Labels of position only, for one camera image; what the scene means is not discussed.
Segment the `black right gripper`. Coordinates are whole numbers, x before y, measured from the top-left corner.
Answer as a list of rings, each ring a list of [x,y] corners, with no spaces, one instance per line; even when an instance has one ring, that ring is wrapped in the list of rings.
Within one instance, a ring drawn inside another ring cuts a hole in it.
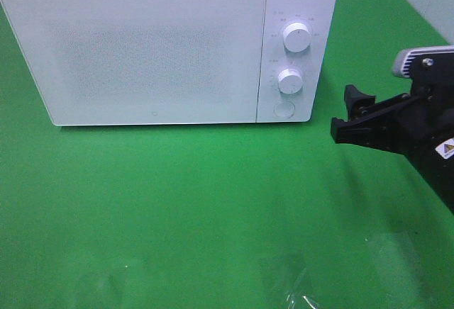
[[[400,111],[380,111],[407,99],[408,93],[403,93],[377,103],[375,95],[348,84],[344,91],[348,120],[332,118],[331,137],[336,144],[404,155],[453,210],[453,94],[414,97]]]

